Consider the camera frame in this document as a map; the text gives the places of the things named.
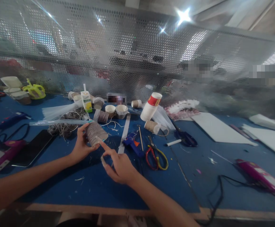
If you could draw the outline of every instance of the ceiling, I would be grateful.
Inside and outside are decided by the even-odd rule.
[[[107,0],[157,13],[178,16],[185,11],[194,21],[209,21],[220,25],[275,35],[275,0]]]

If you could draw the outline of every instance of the blue hot glue gun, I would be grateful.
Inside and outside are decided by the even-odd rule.
[[[4,120],[1,122],[0,124],[0,129],[7,129],[9,128],[10,126],[16,124],[18,121],[24,119],[24,118],[27,118],[27,119],[31,119],[29,117],[28,114],[26,113],[23,113],[23,112],[16,112],[15,114],[13,114],[12,116],[10,117],[7,117],[7,118],[4,118]]]
[[[133,151],[137,154],[138,157],[142,158],[145,156],[145,154],[137,148],[137,146],[139,145],[139,142],[136,142],[134,139],[136,137],[137,133],[135,132],[131,132],[129,133],[129,135],[126,137],[126,139],[124,139],[123,144],[125,146],[130,146]]]

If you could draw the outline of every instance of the forearm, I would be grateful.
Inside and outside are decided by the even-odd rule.
[[[0,179],[0,210],[69,166],[66,156]]]
[[[178,203],[140,174],[129,186],[139,194],[164,227],[199,226]]]

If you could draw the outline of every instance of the wooden table edge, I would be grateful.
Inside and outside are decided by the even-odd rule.
[[[150,210],[118,209],[110,207],[93,207],[81,205],[59,205],[41,203],[14,202],[8,208],[32,211],[53,211],[53,212],[77,212],[106,215],[133,215],[133,216],[154,216]],[[200,207],[200,213],[190,213],[194,219],[208,220],[211,215],[209,208]],[[275,212],[245,211],[232,209],[218,209],[216,218],[244,219],[244,220],[269,220],[275,221]]]
[[[76,212],[76,213],[92,213],[106,215],[133,215],[133,216],[154,216],[150,210],[134,210],[134,209],[118,209],[110,207],[92,207],[81,205],[59,205],[59,204],[41,204],[41,203],[21,203],[14,202],[8,209],[20,209],[31,211],[54,211],[54,212]],[[206,213],[190,213],[194,219],[208,220]]]
[[[200,210],[201,213],[205,213],[208,217],[211,216],[211,210],[209,208],[201,207]],[[215,217],[226,219],[275,221],[275,212],[217,209]]]

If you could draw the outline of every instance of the red label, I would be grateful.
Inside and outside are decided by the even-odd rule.
[[[158,106],[159,103],[160,103],[161,99],[156,99],[154,98],[153,96],[150,96],[149,100],[148,100],[148,103],[151,105],[151,106]]]

